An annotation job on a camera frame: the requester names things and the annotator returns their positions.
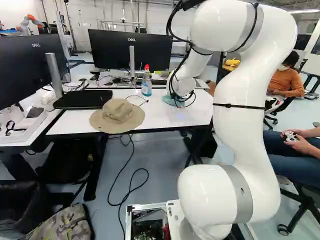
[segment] water bottle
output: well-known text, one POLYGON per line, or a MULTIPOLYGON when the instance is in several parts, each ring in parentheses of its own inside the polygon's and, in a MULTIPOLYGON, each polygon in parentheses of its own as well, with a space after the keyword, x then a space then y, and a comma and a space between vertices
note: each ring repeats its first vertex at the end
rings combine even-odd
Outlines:
POLYGON ((143 74, 143 79, 141 82, 141 93, 144 96, 151 96, 152 94, 152 83, 151 83, 151 74, 149 71, 149 65, 144 66, 145 73, 143 74))

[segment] hand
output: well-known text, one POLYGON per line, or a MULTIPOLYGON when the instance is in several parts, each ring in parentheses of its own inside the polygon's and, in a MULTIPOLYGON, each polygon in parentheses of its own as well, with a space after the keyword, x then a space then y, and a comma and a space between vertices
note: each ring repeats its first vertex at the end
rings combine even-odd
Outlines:
POLYGON ((288 131, 294 132, 294 133, 300 135, 303 138, 307 138, 308 137, 307 134, 306 134, 306 130, 301 130, 301 129, 287 129, 285 131, 282 131, 281 137, 285 138, 286 137, 285 136, 285 132, 288 132, 288 131))
POLYGON ((275 89, 272 91, 272 95, 285 96, 285 93, 283 91, 279 91, 279 90, 275 89))
POLYGON ((312 146, 307 140, 305 140, 302 136, 296 134, 296 137, 299 139, 299 141, 284 141, 284 144, 289 145, 294 150, 311 155, 314 146, 312 146))

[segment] orange shirt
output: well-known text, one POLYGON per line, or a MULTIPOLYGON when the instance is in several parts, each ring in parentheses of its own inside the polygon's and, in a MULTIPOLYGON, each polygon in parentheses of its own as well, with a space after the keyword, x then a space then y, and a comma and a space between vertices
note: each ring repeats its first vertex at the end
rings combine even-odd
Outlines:
POLYGON ((305 95, 305 89, 300 75, 292 68, 284 71, 277 70, 273 74, 268 86, 268 91, 273 92, 274 90, 284 92, 286 98, 303 97, 305 95))

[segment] person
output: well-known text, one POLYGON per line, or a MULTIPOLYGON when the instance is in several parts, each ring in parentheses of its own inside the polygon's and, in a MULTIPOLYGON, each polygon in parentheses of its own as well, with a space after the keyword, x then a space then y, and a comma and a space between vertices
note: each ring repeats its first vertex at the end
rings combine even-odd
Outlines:
POLYGON ((292 51, 289 56, 273 74, 269 86, 268 94, 288 97, 303 97, 305 95, 304 85, 299 73, 292 69, 299 60, 296 51, 292 51))
POLYGON ((320 127, 283 132, 263 131, 263 141, 275 174, 320 190, 320 127), (286 141, 293 131, 299 141, 286 141))

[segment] yellow object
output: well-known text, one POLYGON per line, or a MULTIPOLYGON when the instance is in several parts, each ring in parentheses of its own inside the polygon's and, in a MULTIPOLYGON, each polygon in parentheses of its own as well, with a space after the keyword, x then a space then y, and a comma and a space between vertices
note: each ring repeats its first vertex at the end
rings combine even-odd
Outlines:
POLYGON ((227 71, 229 71, 229 72, 232 72, 233 70, 236 69, 235 66, 227 66, 227 65, 224 65, 224 64, 222 65, 222 68, 227 70, 227 71))
POLYGON ((234 57, 233 59, 228 59, 225 61, 224 65, 230 66, 230 67, 235 67, 240 64, 240 60, 236 60, 234 57))

